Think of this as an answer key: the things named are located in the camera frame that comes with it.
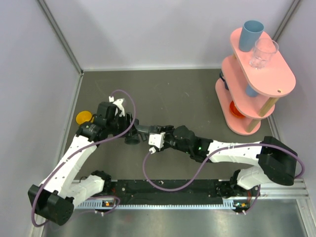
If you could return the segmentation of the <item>grey plastic pipe fitting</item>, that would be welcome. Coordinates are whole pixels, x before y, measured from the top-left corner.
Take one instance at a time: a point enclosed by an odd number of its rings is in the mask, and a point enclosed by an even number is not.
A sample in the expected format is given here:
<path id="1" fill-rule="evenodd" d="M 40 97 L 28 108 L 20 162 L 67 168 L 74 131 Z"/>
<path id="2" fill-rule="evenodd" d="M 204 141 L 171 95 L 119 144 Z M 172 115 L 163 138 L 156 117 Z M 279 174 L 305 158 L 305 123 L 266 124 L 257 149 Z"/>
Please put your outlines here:
<path id="1" fill-rule="evenodd" d="M 149 126 L 146 126 L 146 125 L 138 125 L 137 126 L 137 131 L 138 131 L 138 141 L 125 141 L 124 140 L 124 143 L 127 144 L 127 145 L 137 145 L 139 144 L 142 140 L 141 140 L 141 137 L 140 137 L 140 133 L 148 133 L 149 134 Z"/>

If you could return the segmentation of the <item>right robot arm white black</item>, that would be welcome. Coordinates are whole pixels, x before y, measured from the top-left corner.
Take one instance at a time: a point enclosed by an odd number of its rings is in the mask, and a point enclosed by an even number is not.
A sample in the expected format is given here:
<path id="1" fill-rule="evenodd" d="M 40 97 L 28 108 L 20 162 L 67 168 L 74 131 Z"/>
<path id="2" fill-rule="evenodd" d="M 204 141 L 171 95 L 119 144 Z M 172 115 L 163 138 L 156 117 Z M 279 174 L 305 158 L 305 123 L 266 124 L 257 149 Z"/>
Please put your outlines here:
<path id="1" fill-rule="evenodd" d="M 297 153 L 272 136 L 245 144 L 201 138 L 184 125 L 177 128 L 172 125 L 137 125 L 136 130 L 142 139 L 148 139 L 151 155 L 172 148 L 202 164 L 230 162 L 249 165 L 250 168 L 237 170 L 230 178 L 230 188 L 235 195 L 243 195 L 265 183 L 294 184 Z"/>

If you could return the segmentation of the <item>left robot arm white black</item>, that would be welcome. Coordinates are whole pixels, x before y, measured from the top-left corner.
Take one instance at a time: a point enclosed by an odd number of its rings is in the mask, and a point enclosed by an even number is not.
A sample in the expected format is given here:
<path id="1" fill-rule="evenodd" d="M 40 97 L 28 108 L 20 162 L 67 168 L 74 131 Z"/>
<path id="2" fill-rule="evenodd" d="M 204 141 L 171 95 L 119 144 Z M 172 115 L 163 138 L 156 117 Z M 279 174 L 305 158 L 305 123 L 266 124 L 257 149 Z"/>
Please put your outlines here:
<path id="1" fill-rule="evenodd" d="M 79 128 L 68 150 L 53 171 L 38 186 L 32 185 L 28 190 L 34 227 L 45 225 L 38 224 L 36 216 L 62 226 L 81 203 L 97 193 L 106 196 L 111 192 L 111 182 L 99 171 L 79 184 L 74 185 L 73 180 L 99 145 L 125 137 L 134 128 L 135 117 L 125 112 L 123 104 L 123 98 L 111 96 L 107 102 L 98 105 L 95 114 L 89 111 L 78 113 Z"/>

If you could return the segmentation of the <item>yellow plastic cup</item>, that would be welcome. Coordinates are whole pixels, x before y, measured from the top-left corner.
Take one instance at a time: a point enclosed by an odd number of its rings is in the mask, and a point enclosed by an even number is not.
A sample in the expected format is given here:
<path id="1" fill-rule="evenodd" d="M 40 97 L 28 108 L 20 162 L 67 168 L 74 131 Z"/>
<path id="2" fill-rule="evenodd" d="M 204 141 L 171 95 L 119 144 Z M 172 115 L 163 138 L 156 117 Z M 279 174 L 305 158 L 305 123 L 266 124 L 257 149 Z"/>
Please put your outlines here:
<path id="1" fill-rule="evenodd" d="M 90 111 L 81 111 L 76 116 L 76 123 L 81 125 L 85 122 L 88 122 L 92 119 L 92 113 Z"/>

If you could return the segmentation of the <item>orange bowl bottom tier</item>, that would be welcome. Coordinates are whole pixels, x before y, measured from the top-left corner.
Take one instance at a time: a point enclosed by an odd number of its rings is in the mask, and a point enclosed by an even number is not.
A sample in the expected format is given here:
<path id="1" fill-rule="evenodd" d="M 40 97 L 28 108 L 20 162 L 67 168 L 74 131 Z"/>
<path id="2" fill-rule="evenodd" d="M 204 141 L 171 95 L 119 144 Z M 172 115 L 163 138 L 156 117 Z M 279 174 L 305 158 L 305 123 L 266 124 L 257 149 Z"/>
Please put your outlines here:
<path id="1" fill-rule="evenodd" d="M 234 101 L 230 102 L 229 105 L 230 112 L 233 116 L 236 118 L 242 119 L 245 118 L 245 116 L 236 108 Z"/>

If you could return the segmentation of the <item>dark blue cup behind shelf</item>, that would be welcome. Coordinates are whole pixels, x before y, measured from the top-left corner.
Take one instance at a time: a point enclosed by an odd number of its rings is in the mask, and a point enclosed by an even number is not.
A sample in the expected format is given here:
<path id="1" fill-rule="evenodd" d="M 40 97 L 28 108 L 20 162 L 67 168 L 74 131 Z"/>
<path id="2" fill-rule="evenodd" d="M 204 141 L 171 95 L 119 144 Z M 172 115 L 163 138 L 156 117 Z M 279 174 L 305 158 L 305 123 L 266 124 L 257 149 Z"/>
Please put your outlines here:
<path id="1" fill-rule="evenodd" d="M 220 77 L 220 79 L 223 81 L 225 89 L 226 89 L 226 90 L 229 90 L 228 85 L 227 85 L 227 82 L 226 82 L 226 80 L 225 80 L 225 78 L 224 78 L 224 74 L 223 74 L 222 71 L 220 72 L 219 77 Z"/>

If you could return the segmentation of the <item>blue cup middle tier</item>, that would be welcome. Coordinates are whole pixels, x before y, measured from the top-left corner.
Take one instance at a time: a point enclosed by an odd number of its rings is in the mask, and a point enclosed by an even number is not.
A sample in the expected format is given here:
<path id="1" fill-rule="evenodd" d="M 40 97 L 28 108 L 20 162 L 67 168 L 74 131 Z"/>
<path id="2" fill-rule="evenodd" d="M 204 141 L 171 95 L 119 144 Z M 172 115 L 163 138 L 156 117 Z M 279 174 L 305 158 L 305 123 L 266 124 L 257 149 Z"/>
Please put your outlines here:
<path id="1" fill-rule="evenodd" d="M 258 95 L 258 92 L 256 92 L 249 84 L 247 85 L 245 92 L 249 97 L 256 97 Z"/>

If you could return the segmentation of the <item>pink three-tier shelf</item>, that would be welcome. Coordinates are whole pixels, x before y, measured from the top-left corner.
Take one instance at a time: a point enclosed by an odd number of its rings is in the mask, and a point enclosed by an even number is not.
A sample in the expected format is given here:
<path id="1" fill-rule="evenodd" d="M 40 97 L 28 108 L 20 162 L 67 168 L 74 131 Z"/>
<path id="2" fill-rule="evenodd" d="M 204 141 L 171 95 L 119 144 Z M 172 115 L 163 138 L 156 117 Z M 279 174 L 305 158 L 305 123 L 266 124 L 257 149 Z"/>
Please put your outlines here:
<path id="1" fill-rule="evenodd" d="M 252 52 L 242 52 L 238 48 L 241 28 L 230 35 L 233 54 L 222 62 L 221 70 L 229 90 L 218 79 L 215 90 L 223 111 L 227 126 L 239 135 L 252 135 L 258 131 L 261 121 L 269 117 L 279 98 L 288 95 L 296 85 L 296 79 L 280 52 L 262 69 L 250 66 Z M 249 97 L 245 90 L 250 85 L 258 95 Z M 230 102 L 245 118 L 236 118 L 230 112 Z"/>

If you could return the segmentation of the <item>clear glass cup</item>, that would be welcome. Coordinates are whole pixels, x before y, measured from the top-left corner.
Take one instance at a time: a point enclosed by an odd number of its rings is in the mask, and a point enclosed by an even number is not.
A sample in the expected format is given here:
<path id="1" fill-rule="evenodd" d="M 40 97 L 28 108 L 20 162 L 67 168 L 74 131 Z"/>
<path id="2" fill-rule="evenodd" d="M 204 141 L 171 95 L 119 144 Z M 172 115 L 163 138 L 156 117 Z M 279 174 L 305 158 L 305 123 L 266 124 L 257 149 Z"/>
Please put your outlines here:
<path id="1" fill-rule="evenodd" d="M 264 68 L 278 50 L 279 45 L 276 41 L 271 38 L 259 38 L 253 47 L 250 66 L 255 69 Z"/>

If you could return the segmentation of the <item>blue cup on top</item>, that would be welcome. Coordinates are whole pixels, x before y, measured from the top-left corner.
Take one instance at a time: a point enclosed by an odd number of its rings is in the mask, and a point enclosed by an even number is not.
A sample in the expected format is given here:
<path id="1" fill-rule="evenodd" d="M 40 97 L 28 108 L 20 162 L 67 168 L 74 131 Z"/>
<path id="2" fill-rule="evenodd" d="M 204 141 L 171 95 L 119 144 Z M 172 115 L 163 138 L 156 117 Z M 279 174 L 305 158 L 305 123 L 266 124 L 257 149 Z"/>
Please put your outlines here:
<path id="1" fill-rule="evenodd" d="M 256 20 L 246 21 L 239 38 L 239 50 L 249 52 L 255 45 L 264 30 L 264 25 Z"/>

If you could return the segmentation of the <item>aluminium frame rail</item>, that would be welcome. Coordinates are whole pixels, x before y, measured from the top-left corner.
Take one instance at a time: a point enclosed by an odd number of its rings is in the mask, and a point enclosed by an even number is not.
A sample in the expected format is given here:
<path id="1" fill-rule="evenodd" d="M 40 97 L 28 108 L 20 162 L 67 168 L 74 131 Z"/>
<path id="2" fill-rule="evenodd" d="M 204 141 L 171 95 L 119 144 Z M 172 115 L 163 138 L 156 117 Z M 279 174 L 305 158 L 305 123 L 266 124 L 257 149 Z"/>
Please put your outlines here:
<path id="1" fill-rule="evenodd" d="M 261 185 L 261 199 L 301 199 L 308 197 L 309 194 L 303 179 L 294 180 L 292 186 L 282 186 L 275 183 Z"/>

